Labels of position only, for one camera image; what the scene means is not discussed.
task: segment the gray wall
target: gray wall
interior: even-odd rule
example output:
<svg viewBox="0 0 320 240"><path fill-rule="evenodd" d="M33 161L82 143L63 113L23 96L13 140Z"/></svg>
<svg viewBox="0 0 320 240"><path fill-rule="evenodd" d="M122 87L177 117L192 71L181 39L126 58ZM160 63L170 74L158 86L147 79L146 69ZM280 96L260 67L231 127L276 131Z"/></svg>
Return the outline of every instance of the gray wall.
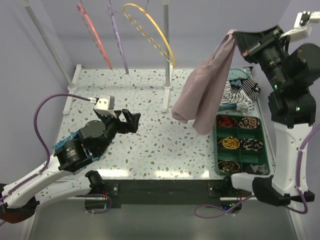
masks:
<svg viewBox="0 0 320 240"><path fill-rule="evenodd" d="M73 65L42 4L30 3L71 74ZM34 112L46 96L64 92L67 85L20 0L1 1L0 30L0 183L11 183L45 160L33 129ZM56 140L64 101L52 100L39 115L39 130L49 146ZM6 223L0 238L18 239L21 227Z"/></svg>
<svg viewBox="0 0 320 240"><path fill-rule="evenodd" d="M106 68L102 56L77 10L80 0L41 0L61 42L74 64ZM107 0L82 0L95 24L114 67L123 64L107 9ZM129 68L164 68L164 59L122 13L127 0L112 0L115 18ZM145 7L147 0L129 1ZM163 29L161 0L150 0L148 12ZM172 0L169 5L170 45L178 67L195 67L206 59L230 29L260 31L279 23L290 0ZM137 22L162 44L147 18L135 8L127 8ZM234 55L233 65L245 63Z"/></svg>
<svg viewBox="0 0 320 240"><path fill-rule="evenodd" d="M294 22L296 20L297 13L308 10L308 11L320 11L320 1L319 0L292 0L286 9L279 25L282 27L284 31L288 31L293 28ZM290 53L293 52L297 47L299 47L303 43L314 43L320 46L320 25L315 24L313 26L311 35L308 39L303 41L294 42L290 46ZM268 131L271 135L271 142L273 144L274 149L276 149L276 136L273 124L271 122L271 115L268 108L268 95L272 91L268 80L264 76L263 72L259 69L259 67L255 67L257 69L255 76L256 80L259 82L262 93L260 96L260 102L262 103L263 112L268 119ZM313 94L316 102L317 102L317 115L315 119L315 125L320 124L320 80L316 81L314 85L310 87L310 91ZM305 229L307 231L308 239L316 240L319 239L320 229L319 229L319 221L320 221L320 162L319 162L319 142L320 142L320 134L316 134L313 139L310 141L308 145L308 153L307 153L307 165L306 165L306 176L307 176L307 184L311 191L313 191L316 195L315 202L309 203L309 213L307 215L302 216Z"/></svg>

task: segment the terrazzo surface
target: terrazzo surface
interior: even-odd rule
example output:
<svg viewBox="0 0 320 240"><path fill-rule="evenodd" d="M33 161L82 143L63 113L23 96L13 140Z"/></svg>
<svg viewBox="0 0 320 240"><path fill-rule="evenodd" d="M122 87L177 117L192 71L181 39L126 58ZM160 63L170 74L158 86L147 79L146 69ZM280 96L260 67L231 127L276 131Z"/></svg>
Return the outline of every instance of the terrazzo surface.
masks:
<svg viewBox="0 0 320 240"><path fill-rule="evenodd" d="M117 134L99 161L65 179L76 179L90 170L98 170L104 179L221 179L214 170L212 133L198 135L192 121L183 124L171 115L191 71L174 70L169 109L162 113L164 69L131 69L129 75L123 69L83 69L77 95L114 96L115 110L141 113L141 118L137 133ZM97 120L93 107L92 103L74 99L71 113L63 117L57 141ZM256 109L249 115L259 117Z"/></svg>

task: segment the green tray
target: green tray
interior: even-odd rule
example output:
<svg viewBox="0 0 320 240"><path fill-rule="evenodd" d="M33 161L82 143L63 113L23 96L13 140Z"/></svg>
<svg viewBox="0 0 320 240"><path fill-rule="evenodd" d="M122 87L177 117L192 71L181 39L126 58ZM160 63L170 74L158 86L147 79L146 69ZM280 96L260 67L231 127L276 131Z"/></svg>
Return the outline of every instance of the green tray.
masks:
<svg viewBox="0 0 320 240"><path fill-rule="evenodd" d="M238 123L241 119L247 116L236 116L236 115L226 115L226 114L218 114L219 116L228 116L230 118L236 119L236 126L235 127L224 127L224 126L217 126L216 123L214 124L213 128L213 139L214 139L214 170L216 174L221 176L230 176L231 173L226 173L220 171L218 168L218 162L221 160L229 160L232 162L238 162L241 167L241 172L243 169L248 165L262 165L266 164L268 169L268 174L270 173L268 155L266 151L266 142L264 137L264 131L262 127L262 122L259 118L255 117L260 122L260 125L256 129L245 129L238 127ZM256 139L263 143L262 150L259 151L252 151L252 150L243 150L240 149L226 149L218 146L218 142L227 137L235 137L239 141L241 139Z"/></svg>

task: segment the metal pole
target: metal pole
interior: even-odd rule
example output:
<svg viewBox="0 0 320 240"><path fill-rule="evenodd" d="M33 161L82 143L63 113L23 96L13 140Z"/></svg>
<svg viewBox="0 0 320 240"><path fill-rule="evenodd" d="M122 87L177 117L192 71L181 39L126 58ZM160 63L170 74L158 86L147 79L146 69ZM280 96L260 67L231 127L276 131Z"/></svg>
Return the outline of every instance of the metal pole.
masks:
<svg viewBox="0 0 320 240"><path fill-rule="evenodd" d="M74 91L76 90L76 86L73 84L71 78L69 77L65 67L63 66L60 58L58 57L54 47L52 46L49 38L47 37L44 29L42 28L39 20L37 19L34 11L32 10L30 4L29 4L29 0L22 0L23 1L23 4L24 4L24 7L27 11L27 13L29 14L33 24L35 25L36 29L38 30L38 32L40 33L41 37L42 37L42 40L44 41L46 47L48 48L48 50L50 51L53 59L55 60L56 64L58 65L61 73L63 74L64 78L66 79L66 81L68 82L69 84L69 87L68 87L68 90L69 91Z"/></svg>
<svg viewBox="0 0 320 240"><path fill-rule="evenodd" d="M163 0L163 22L164 22L164 36L167 42L169 43L169 0ZM166 46L164 46L164 50L168 56L169 51ZM171 83L170 83L170 63L165 60L165 84L164 87L166 88L171 88Z"/></svg>

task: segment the pink shirt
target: pink shirt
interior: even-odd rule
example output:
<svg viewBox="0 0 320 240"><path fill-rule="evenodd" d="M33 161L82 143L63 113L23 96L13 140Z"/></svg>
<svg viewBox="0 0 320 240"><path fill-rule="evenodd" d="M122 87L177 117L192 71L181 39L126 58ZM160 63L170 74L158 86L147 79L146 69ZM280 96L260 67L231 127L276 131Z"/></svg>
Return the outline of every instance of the pink shirt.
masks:
<svg viewBox="0 0 320 240"><path fill-rule="evenodd" d="M230 30L221 44L189 75L181 96L172 107L172 117L182 123L194 120L200 135L213 127L228 79L236 42Z"/></svg>

